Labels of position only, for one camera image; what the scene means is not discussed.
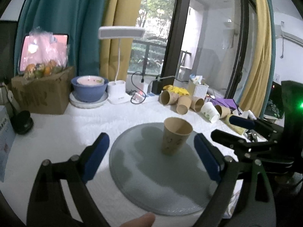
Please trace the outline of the person thumb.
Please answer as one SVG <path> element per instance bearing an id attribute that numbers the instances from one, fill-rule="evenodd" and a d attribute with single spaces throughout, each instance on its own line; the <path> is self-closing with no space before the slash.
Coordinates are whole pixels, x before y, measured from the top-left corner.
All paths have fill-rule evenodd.
<path id="1" fill-rule="evenodd" d="M 156 220 L 153 213 L 146 213 L 139 218 L 133 219 L 121 225 L 121 227 L 151 227 Z"/>

